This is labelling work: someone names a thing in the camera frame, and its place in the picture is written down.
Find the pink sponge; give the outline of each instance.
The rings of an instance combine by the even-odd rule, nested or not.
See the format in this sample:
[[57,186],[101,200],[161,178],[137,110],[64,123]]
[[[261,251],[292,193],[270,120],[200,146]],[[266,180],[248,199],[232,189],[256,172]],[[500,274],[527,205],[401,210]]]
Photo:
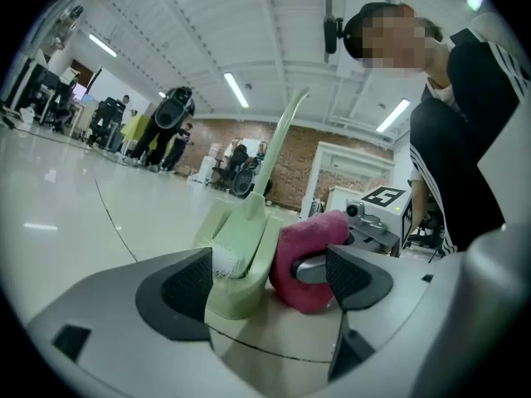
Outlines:
[[333,297],[328,284],[304,284],[291,276],[291,265],[326,245],[341,245],[348,239],[348,218],[344,212],[331,211],[313,216],[280,231],[269,280],[279,297],[302,313],[324,307]]

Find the black chair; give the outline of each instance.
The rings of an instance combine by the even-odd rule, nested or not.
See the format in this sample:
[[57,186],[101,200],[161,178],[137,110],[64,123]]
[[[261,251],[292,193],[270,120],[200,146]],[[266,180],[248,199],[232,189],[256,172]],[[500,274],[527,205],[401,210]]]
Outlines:
[[238,173],[241,165],[244,164],[249,155],[247,154],[247,147],[243,144],[236,146],[234,152],[232,153],[231,159],[229,160],[227,166],[223,169],[213,168],[215,172],[219,173],[219,179],[212,184],[212,187],[216,189],[228,188],[232,189],[232,182],[234,177]]
[[90,122],[92,134],[87,140],[89,146],[98,143],[101,148],[107,146],[110,135],[115,132],[122,121],[125,105],[108,97],[105,102],[98,104],[95,116]]
[[418,226],[418,233],[416,235],[410,235],[405,247],[415,244],[422,248],[427,247],[429,249],[436,250],[440,255],[443,255],[441,251],[442,243],[442,231],[445,228],[444,216],[439,206],[436,204],[433,196],[429,196],[428,199],[428,217],[425,217]]

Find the brush handle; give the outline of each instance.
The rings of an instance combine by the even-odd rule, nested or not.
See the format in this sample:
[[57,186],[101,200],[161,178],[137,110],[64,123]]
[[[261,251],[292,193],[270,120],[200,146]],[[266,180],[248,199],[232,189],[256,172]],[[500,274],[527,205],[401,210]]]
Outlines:
[[267,147],[267,153],[265,154],[264,162],[260,168],[260,174],[258,175],[258,180],[256,186],[253,189],[253,192],[258,195],[263,195],[266,191],[267,180],[273,172],[273,167],[275,166],[276,159],[279,156],[280,148],[284,142],[285,136],[288,133],[290,128],[291,120],[295,116],[295,112],[299,108],[299,105],[302,103],[304,98],[309,95],[309,87],[304,87],[302,90],[297,91],[292,97],[290,102],[285,108],[280,122],[276,126],[275,134],[271,139],[271,143]]

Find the white floor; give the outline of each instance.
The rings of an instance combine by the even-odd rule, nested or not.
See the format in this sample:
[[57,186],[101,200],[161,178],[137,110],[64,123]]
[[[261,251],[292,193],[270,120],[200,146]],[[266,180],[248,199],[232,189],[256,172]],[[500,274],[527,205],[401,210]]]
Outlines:
[[[215,197],[225,197],[180,177],[113,163],[48,129],[20,128],[29,133],[0,128],[0,279],[24,324],[89,274],[190,248]],[[297,220],[293,212],[271,210],[286,224]],[[324,386],[339,318],[337,308],[304,316],[270,286],[247,320],[207,312],[217,355],[274,397]]]

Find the white stripe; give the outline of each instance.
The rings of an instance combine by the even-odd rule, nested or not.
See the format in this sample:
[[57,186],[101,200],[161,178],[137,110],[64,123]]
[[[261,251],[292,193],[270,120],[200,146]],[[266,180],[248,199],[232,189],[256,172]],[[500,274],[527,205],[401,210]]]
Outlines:
[[437,96],[437,93],[435,92],[435,90],[434,90],[433,87],[431,86],[431,83],[430,83],[429,80],[426,81],[426,85],[427,85],[427,87],[428,87],[428,90],[429,90],[430,93],[431,93],[431,96],[432,96],[432,97],[435,97],[436,99],[439,99],[439,97]]
[[451,249],[446,244],[446,238],[442,241],[442,250],[444,251],[445,255],[451,254]]
[[445,208],[442,205],[442,200],[441,200],[441,194],[439,192],[439,187],[437,186],[437,183],[435,182],[435,180],[431,176],[430,172],[426,168],[426,164],[422,160],[418,150],[416,150],[411,143],[409,144],[409,148],[411,150],[412,159],[413,159],[414,162],[417,163],[419,171],[421,172],[421,174],[423,174],[423,177],[426,180],[426,182],[428,182],[429,184],[432,185],[432,187],[430,187],[431,194],[435,198],[435,200],[437,202],[437,205],[439,205],[439,208],[441,209],[441,212],[442,212],[442,217],[443,217],[443,219],[445,221],[445,241],[448,244],[448,249],[453,250],[454,252],[456,252],[457,251],[457,246],[454,246],[454,244],[453,244],[453,242],[451,240],[451,237],[450,237],[450,232],[448,231],[448,225],[446,224]]
[[518,82],[518,84],[521,85],[525,93],[525,90],[528,89],[528,81],[526,81],[526,79],[522,75],[522,68],[518,64],[518,61],[514,59],[507,51],[505,51],[503,47],[500,47],[500,49],[504,51],[507,57],[509,58],[509,65],[514,70],[514,76],[516,77],[515,79]]
[[501,49],[501,47],[495,45],[494,43],[489,42],[490,51],[494,55],[494,58],[496,59],[496,62],[498,62],[499,67],[501,70],[507,75],[507,78],[509,78],[509,82],[513,86],[514,93],[517,95],[520,102],[524,100],[524,95],[520,92],[520,88],[516,84],[514,74],[509,70],[509,67],[507,66],[507,63],[503,60],[502,57],[500,57],[498,53],[498,48]]

